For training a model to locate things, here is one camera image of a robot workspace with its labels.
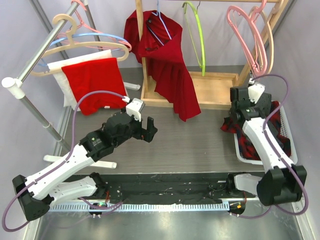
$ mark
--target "wooden frame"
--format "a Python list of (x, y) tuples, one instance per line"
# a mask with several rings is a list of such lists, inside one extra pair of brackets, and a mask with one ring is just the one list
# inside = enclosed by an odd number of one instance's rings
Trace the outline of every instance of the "wooden frame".
[[(242, 2), (242, 3), (260, 3), (261, 0), (203, 0), (206, 2)], [(270, 15), (267, 17), (269, 20), (271, 30), (274, 29), (277, 21), (284, 12), (289, 0), (267, 0), (267, 3), (275, 3)], [(142, 0), (135, 0), (136, 15), (139, 37), (143, 34), (144, 14), (142, 7)], [(265, 44), (268, 40), (268, 26), (265, 26), (261, 32), (261, 38)], [(252, 56), (255, 57), (256, 50), (252, 50)], [(190, 72), (192, 77), (195, 93), (197, 95), (198, 103), (202, 109), (225, 109), (228, 110), (231, 106), (230, 102), (230, 87), (241, 86), (244, 84), (250, 73), (250, 66), (245, 64), (241, 74), (236, 73), (216, 73), (206, 72), (205, 76), (201, 72)], [(148, 75), (146, 59), (142, 58), (143, 70), (143, 86), (141, 93), (141, 100), (147, 106), (153, 107), (172, 107), (164, 97), (155, 92), (156, 82), (151, 76)]]

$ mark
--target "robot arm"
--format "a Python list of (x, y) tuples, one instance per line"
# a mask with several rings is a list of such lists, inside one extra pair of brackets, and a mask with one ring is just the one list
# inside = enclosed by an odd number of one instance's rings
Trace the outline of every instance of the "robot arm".
[(76, 182), (62, 182), (79, 170), (112, 154), (115, 148), (132, 137), (150, 143), (158, 129), (155, 128), (154, 120), (151, 117), (147, 119), (147, 128), (142, 128), (141, 110), (144, 105), (143, 101), (134, 98), (126, 108), (115, 113), (103, 123), (101, 128), (88, 133), (81, 139), (67, 161), (69, 153), (33, 175), (16, 176), (12, 183), (15, 192), (18, 193), (25, 186), (35, 182), (41, 175), (65, 162), (57, 170), (29, 187), (18, 198), (26, 219), (28, 221), (35, 220), (43, 216), (53, 205), (78, 197), (92, 195), (101, 197), (108, 186), (101, 181), (97, 173)]
[[(251, 140), (263, 163), (265, 172), (263, 177), (248, 173), (238, 174), (234, 177), (234, 185), (238, 190), (258, 196), (265, 206), (296, 202), (301, 199), (302, 190), (267, 141), (263, 131), (266, 116), (261, 107), (256, 106), (256, 103), (263, 95), (264, 89), (264, 86), (259, 83), (254, 83), (249, 87), (232, 87), (230, 89), (230, 116), (235, 124), (242, 127), (244, 134)], [(307, 177), (305, 168), (302, 165), (296, 166), (283, 152), (268, 125), (265, 130), (277, 152), (305, 184)]]

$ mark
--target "gray floor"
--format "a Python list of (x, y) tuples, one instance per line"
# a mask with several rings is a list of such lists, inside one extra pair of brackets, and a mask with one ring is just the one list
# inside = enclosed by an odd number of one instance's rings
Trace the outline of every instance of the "gray floor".
[[(242, 66), (208, 67), (208, 72), (239, 73)], [(141, 68), (122, 68), (125, 82), (141, 84)], [(140, 91), (128, 90), (131, 98), (139, 98)], [(77, 113), (76, 141), (87, 133), (101, 127), (116, 111), (101, 109), (91, 116)], [(261, 166), (242, 163), (237, 160), (234, 137), (220, 130), (226, 110), (202, 110), (202, 113), (183, 122), (172, 108), (145, 107), (142, 116), (154, 118), (158, 128), (151, 143), (130, 139), (103, 161), (117, 162), (116, 169), (87, 167), (79, 174), (137, 174), (137, 173), (194, 173), (194, 172), (242, 172), (263, 171)], [(71, 142), (71, 121), (66, 133), (66, 140)]]
[[(257, 216), (265, 211), (259, 202), (250, 201), (243, 215)], [(42, 218), (35, 240), (303, 239), (296, 217), (276, 207), (256, 220), (229, 216), (225, 211), (115, 212), (85, 219), (88, 216), (87, 212), (49, 212)]]

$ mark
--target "yellow-green hanger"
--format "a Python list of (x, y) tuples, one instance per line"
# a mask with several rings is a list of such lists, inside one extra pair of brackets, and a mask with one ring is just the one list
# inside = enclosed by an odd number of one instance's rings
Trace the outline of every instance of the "yellow-green hanger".
[[(192, 9), (192, 11), (194, 13), (196, 24), (198, 25), (198, 31), (199, 31), (199, 37), (200, 37), (200, 43), (201, 43), (201, 61), (199, 60), (199, 57), (198, 57), (198, 54), (197, 54), (195, 42), (194, 42), (194, 39), (192, 37), (190, 26), (189, 26), (189, 22), (188, 22), (187, 15), (186, 15), (186, 13), (187, 13), (187, 5), (189, 5), (191, 7), (191, 9)], [(185, 1), (182, 4), (182, 7), (183, 7), (183, 10), (184, 10), (184, 18), (185, 18), (186, 25), (187, 25), (188, 30), (189, 30), (189, 34), (190, 34), (190, 37), (191, 37), (191, 42), (192, 42), (192, 45), (193, 45), (195, 56), (196, 56), (196, 59), (198, 60), (198, 64), (199, 64), (200, 68), (202, 69), (202, 76), (204, 77), (205, 73), (206, 73), (206, 54), (205, 54), (204, 36), (203, 36), (203, 33), (202, 33), (201, 23), (200, 23), (199, 16), (198, 16), (198, 7), (195, 8), (195, 6), (190, 1)]]

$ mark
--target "white basket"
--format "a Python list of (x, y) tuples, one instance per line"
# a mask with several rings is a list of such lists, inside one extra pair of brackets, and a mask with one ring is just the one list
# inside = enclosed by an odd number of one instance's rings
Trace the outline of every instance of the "white basket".
[[(281, 117), (280, 134), (290, 139), (290, 145), (291, 145), (290, 159), (294, 162), (294, 164), (297, 164), (298, 162), (297, 152), (296, 152), (294, 140), (292, 139), (288, 119), (283, 106), (280, 108), (280, 117)], [(250, 159), (244, 158), (244, 156), (242, 155), (242, 153), (240, 153), (240, 150), (239, 150), (238, 137), (236, 133), (234, 134), (234, 144), (235, 144), (236, 156), (240, 162), (247, 163), (247, 164), (254, 164), (254, 165), (263, 165), (262, 161), (260, 160), (250, 160)]]

